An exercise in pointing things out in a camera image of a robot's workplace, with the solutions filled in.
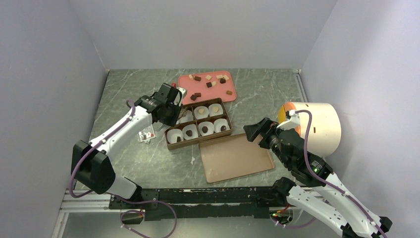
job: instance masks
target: white paper cup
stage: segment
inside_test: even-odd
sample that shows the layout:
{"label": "white paper cup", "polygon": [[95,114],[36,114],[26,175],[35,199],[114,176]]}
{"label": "white paper cup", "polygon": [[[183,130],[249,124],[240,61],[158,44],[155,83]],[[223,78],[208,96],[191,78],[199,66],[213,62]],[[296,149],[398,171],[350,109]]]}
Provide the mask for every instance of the white paper cup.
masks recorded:
{"label": "white paper cup", "polygon": [[222,128],[222,126],[226,127],[226,130],[229,130],[229,124],[227,123],[227,120],[224,118],[220,118],[214,121],[214,131],[216,133],[222,132],[220,129]]}
{"label": "white paper cup", "polygon": [[184,135],[182,134],[182,131],[180,129],[169,130],[166,134],[166,137],[168,138],[168,142],[170,144],[176,143],[177,137],[181,137],[181,141],[184,140]]}
{"label": "white paper cup", "polygon": [[192,121],[192,120],[194,120],[193,112],[190,111],[190,110],[187,110],[185,115],[183,117],[181,117],[176,123],[180,124],[180,123],[189,122],[189,121]]}
{"label": "white paper cup", "polygon": [[[203,126],[206,126],[209,129],[206,133],[203,132]],[[198,130],[202,136],[211,135],[214,132],[214,125],[210,121],[204,121],[198,124]]]}
{"label": "white paper cup", "polygon": [[[192,136],[188,136],[186,134],[186,132],[188,130],[191,130],[192,131],[192,133],[193,133]],[[195,124],[191,124],[191,125],[188,125],[188,126],[184,127],[182,129],[182,134],[184,135],[184,139],[186,139],[186,140],[191,140],[191,139],[197,138],[198,137],[198,131],[197,131],[196,125]]]}
{"label": "white paper cup", "polygon": [[[203,114],[198,113],[200,109],[204,109]],[[194,115],[196,116],[196,119],[203,119],[209,116],[209,109],[204,106],[199,106],[194,109]]]}
{"label": "white paper cup", "polygon": [[[214,108],[219,108],[219,110],[217,111],[217,113],[215,113],[215,112],[213,111],[213,109],[214,109]],[[214,104],[211,104],[211,105],[209,106],[209,112],[210,112],[210,117],[217,116],[217,115],[222,115],[222,114],[223,114],[223,108],[222,108],[222,105],[220,105],[219,103],[214,103]]]}

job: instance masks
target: brown box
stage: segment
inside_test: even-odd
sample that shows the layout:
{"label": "brown box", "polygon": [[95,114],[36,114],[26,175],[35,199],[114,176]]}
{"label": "brown box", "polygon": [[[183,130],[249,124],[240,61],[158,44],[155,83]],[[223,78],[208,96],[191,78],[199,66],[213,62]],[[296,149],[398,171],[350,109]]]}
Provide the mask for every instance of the brown box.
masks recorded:
{"label": "brown box", "polygon": [[[214,104],[214,103],[219,103],[222,106],[223,114],[213,116],[213,117],[208,116],[208,117],[203,118],[203,119],[197,119],[196,118],[195,113],[194,113],[194,109],[196,107],[199,107],[199,106],[209,107],[211,104]],[[198,103],[187,104],[187,105],[184,105],[184,108],[192,111],[194,120],[178,124],[178,125],[176,125],[174,127],[171,127],[171,128],[169,128],[165,131],[165,139],[166,139],[166,145],[168,147],[168,150],[174,150],[174,149],[178,149],[178,148],[189,146],[189,145],[195,145],[195,144],[198,144],[199,142],[202,142],[202,141],[205,141],[205,140],[211,140],[211,139],[215,139],[215,138],[219,138],[219,137],[222,137],[222,136],[227,136],[227,135],[232,134],[232,124],[230,123],[230,119],[227,115],[226,108],[224,107],[224,104],[223,104],[223,101],[222,101],[221,98],[215,98],[215,99],[210,99],[210,100],[206,100],[206,101],[202,101],[202,102],[198,102]],[[184,127],[186,127],[188,125],[191,125],[191,124],[194,124],[194,125],[196,125],[197,131],[199,131],[198,130],[198,124],[200,124],[204,121],[211,121],[212,123],[214,123],[215,120],[220,119],[220,118],[224,118],[224,119],[227,120],[227,123],[229,125],[228,130],[223,131],[223,132],[218,132],[218,133],[215,132],[211,135],[206,135],[206,136],[201,136],[200,132],[198,132],[198,135],[199,135],[198,138],[194,138],[194,139],[191,139],[191,140],[185,140],[184,139],[181,142],[172,143],[172,144],[170,144],[169,141],[168,141],[167,133],[168,133],[169,130],[172,130],[172,129],[182,130]]]}

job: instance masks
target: pink cutting board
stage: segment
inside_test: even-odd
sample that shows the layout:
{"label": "pink cutting board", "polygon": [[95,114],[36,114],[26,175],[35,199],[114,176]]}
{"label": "pink cutting board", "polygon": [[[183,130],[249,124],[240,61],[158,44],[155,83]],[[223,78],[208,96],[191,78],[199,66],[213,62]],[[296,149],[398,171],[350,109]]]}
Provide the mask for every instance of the pink cutting board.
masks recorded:
{"label": "pink cutting board", "polygon": [[[207,80],[206,76],[210,75],[211,79]],[[227,75],[229,80],[226,83],[221,84],[220,80],[216,78],[217,75]],[[209,99],[221,98],[224,102],[232,102],[236,99],[235,86],[233,86],[232,75],[228,71],[217,71],[207,73],[195,73],[193,77],[201,77],[201,81],[191,80],[188,75],[182,75],[178,78],[178,86],[187,89],[187,96],[182,100],[182,104],[197,103]],[[216,81],[217,84],[214,87],[208,88],[206,83]],[[232,95],[226,94],[226,91],[231,91]],[[194,93],[201,93],[201,97],[198,97],[195,101],[191,100],[191,95]]]}

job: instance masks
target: tan box lid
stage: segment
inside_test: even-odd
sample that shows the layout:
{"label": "tan box lid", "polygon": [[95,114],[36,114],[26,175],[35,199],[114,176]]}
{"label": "tan box lid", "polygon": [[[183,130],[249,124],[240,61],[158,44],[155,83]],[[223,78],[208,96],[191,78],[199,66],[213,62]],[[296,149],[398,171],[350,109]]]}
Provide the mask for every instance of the tan box lid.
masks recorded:
{"label": "tan box lid", "polygon": [[255,174],[274,168],[270,151],[258,145],[262,137],[249,142],[245,134],[199,143],[208,183]]}

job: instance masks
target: marble tabletop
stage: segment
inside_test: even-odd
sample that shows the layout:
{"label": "marble tabletop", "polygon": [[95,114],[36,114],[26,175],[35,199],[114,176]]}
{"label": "marble tabletop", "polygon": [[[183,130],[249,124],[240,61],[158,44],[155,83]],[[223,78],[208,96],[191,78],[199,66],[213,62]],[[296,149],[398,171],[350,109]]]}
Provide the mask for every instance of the marble tabletop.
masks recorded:
{"label": "marble tabletop", "polygon": [[[109,72],[91,137],[106,131],[127,113],[126,99],[137,100],[151,95],[162,83],[177,82],[184,74],[227,70],[231,73],[237,99],[225,103],[233,133],[244,133],[242,127],[264,117],[276,119],[280,107],[288,101],[301,102],[298,85],[290,69],[113,69]],[[203,188],[227,186],[272,185],[281,177],[292,178],[272,154],[275,168],[226,181],[207,183],[198,145],[169,151],[164,129],[154,124],[156,138],[149,144],[133,138],[112,158],[115,172],[143,188]],[[85,189],[78,183],[76,189]]]}

